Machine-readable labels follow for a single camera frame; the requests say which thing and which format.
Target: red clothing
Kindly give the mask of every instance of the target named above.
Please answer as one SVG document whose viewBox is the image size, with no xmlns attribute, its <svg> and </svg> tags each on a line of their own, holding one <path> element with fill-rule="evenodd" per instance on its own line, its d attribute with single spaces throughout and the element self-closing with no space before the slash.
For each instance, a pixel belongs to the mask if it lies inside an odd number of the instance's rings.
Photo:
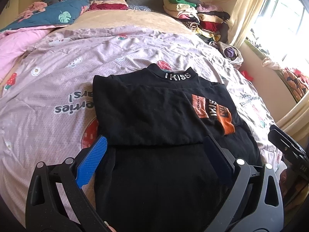
<svg viewBox="0 0 309 232">
<path fill-rule="evenodd" d="M 217 22 L 200 21 L 202 29 L 209 30 L 211 32 L 218 32 L 221 29 L 222 24 Z"/>
<path fill-rule="evenodd" d="M 126 10 L 126 9 L 128 9 L 128 6 L 121 4 L 121 3 L 114 3 L 114 4 L 109 4 L 109 3 L 96 4 L 96 3 L 93 3 L 93 4 L 90 5 L 90 8 L 89 8 L 89 10 L 101 10 L 101 9 Z"/>
</svg>

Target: red pillow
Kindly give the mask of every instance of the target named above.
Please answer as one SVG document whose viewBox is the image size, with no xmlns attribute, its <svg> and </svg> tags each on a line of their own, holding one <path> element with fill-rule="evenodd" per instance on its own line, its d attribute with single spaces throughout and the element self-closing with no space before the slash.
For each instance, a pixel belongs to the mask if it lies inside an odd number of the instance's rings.
<svg viewBox="0 0 309 232">
<path fill-rule="evenodd" d="M 89 10 L 101 10 L 101 9 L 121 9 L 121 10 L 126 10 L 129 7 L 125 4 L 121 3 L 114 3 L 114 4 L 109 4 L 109 3 L 102 3 L 102 4 L 96 4 L 93 3 L 90 5 Z"/>
</svg>

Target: pile of folded clothes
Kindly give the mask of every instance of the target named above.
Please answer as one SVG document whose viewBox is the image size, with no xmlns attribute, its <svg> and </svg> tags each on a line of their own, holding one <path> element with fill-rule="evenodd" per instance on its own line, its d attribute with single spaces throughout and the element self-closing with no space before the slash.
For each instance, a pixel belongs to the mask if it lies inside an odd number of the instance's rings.
<svg viewBox="0 0 309 232">
<path fill-rule="evenodd" d="M 200 0 L 164 0 L 165 12 L 196 33 L 205 43 L 228 40 L 230 15 L 219 6 Z"/>
<path fill-rule="evenodd" d="M 197 16 L 196 2 L 199 0 L 163 0 L 164 10 L 171 17 L 176 18 L 187 28 L 195 30 L 200 20 Z"/>
<path fill-rule="evenodd" d="M 201 3 L 196 9 L 200 25 L 195 33 L 201 34 L 203 38 L 200 37 L 206 43 L 211 41 L 226 43 L 229 28 L 225 21 L 230 19 L 230 15 L 221 7 L 209 3 Z"/>
</svg>

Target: black shirt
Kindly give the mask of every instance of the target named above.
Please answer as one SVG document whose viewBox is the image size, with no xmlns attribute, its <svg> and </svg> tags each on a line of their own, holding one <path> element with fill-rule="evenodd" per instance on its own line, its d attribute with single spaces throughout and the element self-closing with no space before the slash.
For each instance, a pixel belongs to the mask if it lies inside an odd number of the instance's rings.
<svg viewBox="0 0 309 232">
<path fill-rule="evenodd" d="M 98 133 L 108 140 L 96 171 L 96 209 L 117 232 L 205 228 L 226 191 L 205 155 L 208 134 L 235 158 L 261 165 L 225 85 L 192 68 L 174 73 L 151 64 L 95 76 L 93 100 Z"/>
</svg>

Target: pink blanket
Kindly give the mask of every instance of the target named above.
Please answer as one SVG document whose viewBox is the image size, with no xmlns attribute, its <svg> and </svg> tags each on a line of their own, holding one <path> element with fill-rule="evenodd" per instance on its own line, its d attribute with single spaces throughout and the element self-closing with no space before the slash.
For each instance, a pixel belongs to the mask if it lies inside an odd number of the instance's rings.
<svg viewBox="0 0 309 232">
<path fill-rule="evenodd" d="M 7 30 L 0 33 L 0 83 L 12 69 L 17 59 L 24 54 L 28 46 L 35 44 L 54 28 L 59 26 L 38 26 Z"/>
</svg>

